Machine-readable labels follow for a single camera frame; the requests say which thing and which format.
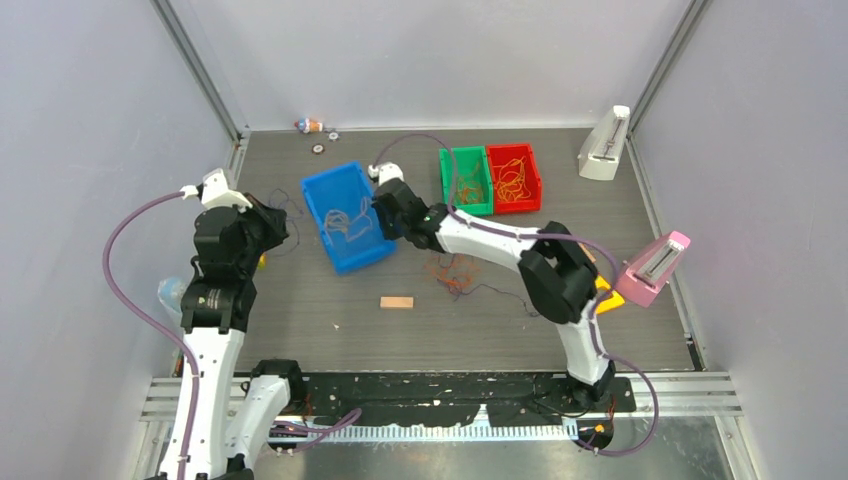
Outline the blue plastic bin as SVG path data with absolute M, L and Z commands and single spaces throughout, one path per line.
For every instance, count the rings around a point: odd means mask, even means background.
M 382 236 L 372 207 L 373 189 L 359 163 L 307 176 L 300 186 L 337 274 L 352 273 L 395 253 L 395 243 Z

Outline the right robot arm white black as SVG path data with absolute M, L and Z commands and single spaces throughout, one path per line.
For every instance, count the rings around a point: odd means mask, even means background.
M 610 398 L 616 368 L 599 332 L 604 295 L 584 250 L 589 241 L 558 222 L 514 227 L 445 203 L 426 205 L 398 178 L 379 184 L 372 205 L 387 240 L 403 238 L 418 249 L 479 258 L 517 273 L 533 308 L 557 328 L 574 403 L 591 411 Z

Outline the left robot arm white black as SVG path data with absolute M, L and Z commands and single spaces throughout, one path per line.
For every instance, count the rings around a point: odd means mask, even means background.
M 246 398 L 228 414 L 233 376 L 256 298 L 253 277 L 262 255 L 288 236 L 282 209 L 251 200 L 217 206 L 194 222 L 194 276 L 181 298 L 188 348 L 170 444 L 160 479 L 250 479 L 280 412 L 298 412 L 307 398 L 291 360 L 263 360 Z

